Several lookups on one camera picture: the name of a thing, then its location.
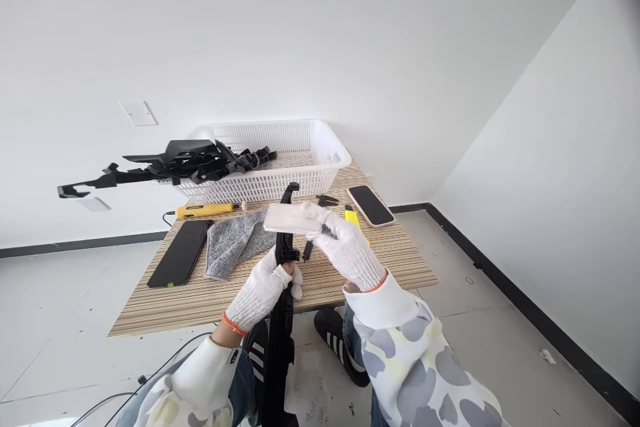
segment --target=gloved hand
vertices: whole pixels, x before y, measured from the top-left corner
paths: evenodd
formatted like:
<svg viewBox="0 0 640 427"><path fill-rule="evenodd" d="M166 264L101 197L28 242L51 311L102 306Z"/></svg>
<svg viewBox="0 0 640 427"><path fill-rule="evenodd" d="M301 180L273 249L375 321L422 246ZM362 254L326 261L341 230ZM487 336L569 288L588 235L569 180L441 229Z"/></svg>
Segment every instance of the gloved hand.
<svg viewBox="0 0 640 427"><path fill-rule="evenodd" d="M387 270L378 262L367 239L358 226L324 207L305 202L301 204L306 218L321 222L326 229L307 236L322 250L329 261L349 282L362 292L374 290L387 277Z"/></svg>
<svg viewBox="0 0 640 427"><path fill-rule="evenodd" d="M260 322L280 298L282 291L293 280L291 295L302 298L302 273L295 262L287 262L285 266L275 263L275 246L251 270L251 275L235 296L235 299L222 320L238 334L246 335L251 328Z"/></svg>

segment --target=white sleeve cuff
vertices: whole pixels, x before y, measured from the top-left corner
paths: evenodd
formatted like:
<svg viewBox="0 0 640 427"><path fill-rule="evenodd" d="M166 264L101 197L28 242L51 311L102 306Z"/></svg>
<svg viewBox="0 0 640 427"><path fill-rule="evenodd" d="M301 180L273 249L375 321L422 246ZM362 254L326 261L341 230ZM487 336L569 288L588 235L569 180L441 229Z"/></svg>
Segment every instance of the white sleeve cuff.
<svg viewBox="0 0 640 427"><path fill-rule="evenodd" d="M345 297L358 320L374 330L398 327L418 315L415 296L402 289L391 272L385 281L372 292L359 292Z"/></svg>

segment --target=black and white sneaker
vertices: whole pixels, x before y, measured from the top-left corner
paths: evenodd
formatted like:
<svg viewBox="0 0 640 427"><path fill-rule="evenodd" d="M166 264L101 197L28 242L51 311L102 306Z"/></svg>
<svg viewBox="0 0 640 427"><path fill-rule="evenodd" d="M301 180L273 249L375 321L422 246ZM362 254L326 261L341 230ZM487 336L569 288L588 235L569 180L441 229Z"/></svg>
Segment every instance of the black and white sneaker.
<svg viewBox="0 0 640 427"><path fill-rule="evenodd" d="M342 317L334 309L319 310L313 318L315 329L320 334L329 348L338 357L351 381L358 387L369 385L369 375L364 367L361 367L347 351L342 336Z"/></svg>
<svg viewBox="0 0 640 427"><path fill-rule="evenodd" d="M245 350L253 365L253 398L255 400L255 413L252 415L252 425L262 424L262 403L265 398L265 372L267 348L269 345L269 329L267 323L261 320L251 329L242 343L242 349Z"/></svg>

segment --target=cable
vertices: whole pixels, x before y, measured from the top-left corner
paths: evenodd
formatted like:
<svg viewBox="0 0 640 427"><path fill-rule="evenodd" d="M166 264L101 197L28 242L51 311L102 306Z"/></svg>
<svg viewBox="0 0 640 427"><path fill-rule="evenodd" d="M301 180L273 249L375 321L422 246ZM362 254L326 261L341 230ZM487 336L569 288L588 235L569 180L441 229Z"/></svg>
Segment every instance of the cable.
<svg viewBox="0 0 640 427"><path fill-rule="evenodd" d="M162 220L165 221L165 224L167 224L169 227L172 227L172 225L169 222L167 222L167 219L165 219L165 217L168 216L168 215L175 215L175 211L165 212L162 215Z"/></svg>
<svg viewBox="0 0 640 427"><path fill-rule="evenodd" d="M192 338L191 340L188 340L187 342L185 342L185 343L182 345L182 347L180 347L178 350L176 350L176 351L175 351L175 354L173 354L173 355L168 359L168 361L166 361L164 364L162 364L162 365L160 366L160 368L159 368L158 370L156 370L156 371L153 373L153 375L152 375L151 377L149 377L149 378L147 379L147 381L146 381L144 384L142 384L140 387L138 387L138 388L135 390L135 392L133 393L133 395L132 395L131 397L129 397L128 399L126 399L126 400L125 400L125 403L124 403L124 404L122 404L122 405L120 406L120 408L119 408L118 410L116 410L116 411L115 411L114 415L112 415L112 416L111 416L111 418L107 421L107 423L105 424L105 427L107 427L107 426L111 423L111 421L116 417L116 415L118 415L118 412L120 412L120 411L122 410L122 408L123 408L125 405L127 405L127 404L129 403L129 401L133 398L133 396L134 396L134 395L136 395L136 394L138 393L138 391L139 391L140 389L142 389L142 387L144 387L144 385L146 385L146 383L147 383L148 381L150 381L152 378L154 378L154 377L156 376L156 374L157 374L158 372L160 372L160 371L165 367L165 365L167 365L168 363L170 363L170 361L172 361L172 360L173 360L173 359L174 359L174 358L175 358L175 357L176 357L176 356L177 356L177 355L182 351L182 349L183 349L184 347L186 347L187 345L189 345L191 342L193 342L193 341L194 341L194 340L196 340L197 338L200 338L200 337L202 337L202 336L204 336L204 335L211 335L211 334L212 334L212 332L205 332L204 334L196 335L196 336L195 336L194 338Z"/></svg>
<svg viewBox="0 0 640 427"><path fill-rule="evenodd" d="M100 407L102 404L104 404L106 401L111 400L112 398L116 398L116 397L122 397L124 395L131 395L132 397L135 395L135 392L122 392L121 394L114 394L112 396L107 397L106 399L102 399L100 402L98 402L96 405L94 405L93 407L91 407L88 411L86 411L84 414L82 414L82 417L80 417L78 420L76 420L74 423L71 424L71 427L76 427L78 424L80 424L80 422L82 422L82 420L87 417L88 415L90 415L90 413L92 413L94 410L96 410L98 407Z"/></svg>
<svg viewBox="0 0 640 427"><path fill-rule="evenodd" d="M196 335L195 337L193 337L192 339L186 341L182 347L180 347L178 350L176 350L175 354L173 354L168 361L166 361L164 364L162 364L160 366L160 368L158 370L156 370L153 375L151 377L149 377L148 379L144 376L140 377L140 379L138 379L138 382L140 382L140 387L138 387L135 392L122 392L120 394L114 394L112 396L109 396L107 398L102 399L100 402L98 402L96 405L94 405L93 407L91 407L88 411L86 411L84 414L82 414L80 416L80 418L78 418L78 420L76 420L74 423L71 424L71 427L77 427L78 425L80 425L80 422L82 422L88 415L90 415L91 413L93 413L94 410L96 410L98 407L102 406L106 401L111 400L112 398L116 398L116 397L122 397L125 395L128 395L129 398L126 399L124 401L124 403L120 406L120 408L118 410L115 411L114 415L111 416L111 418L107 421L107 423L105 424L105 427L107 427L109 425L109 423L116 417L116 415L118 415L118 412L120 412L122 410L122 408L127 405L129 403L129 401L137 395L138 391L140 391L140 389L142 389L142 387L144 387L144 385L147 384L148 381L150 381L152 378L154 378L156 376L156 374L158 372L160 372L162 369L164 369L164 367L170 363L170 361L172 361L174 358L177 357L177 355L182 352L182 349L186 346L188 346L191 342L193 342L194 340L196 340L197 338L200 338L202 336L205 335L211 335L211 332L205 332L204 334L199 334Z"/></svg>

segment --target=white floor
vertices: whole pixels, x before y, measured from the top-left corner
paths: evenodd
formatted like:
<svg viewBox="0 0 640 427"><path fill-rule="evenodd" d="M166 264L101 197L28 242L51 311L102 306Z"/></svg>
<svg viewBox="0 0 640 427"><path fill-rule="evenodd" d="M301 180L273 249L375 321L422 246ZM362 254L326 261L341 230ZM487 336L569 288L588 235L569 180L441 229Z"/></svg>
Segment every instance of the white floor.
<svg viewBox="0 0 640 427"><path fill-rule="evenodd" d="M440 316L462 364L492 389L514 427L627 425L426 212L397 217L441 282L415 293ZM0 260L0 427L68 427L104 397L134 391L140 375L212 329L106 337L157 247ZM368 426L371 387L350 383L313 329L313 313L295 316L293 336L300 425ZM557 365L540 358L542 348ZM83 425L103 426L124 399Z"/></svg>

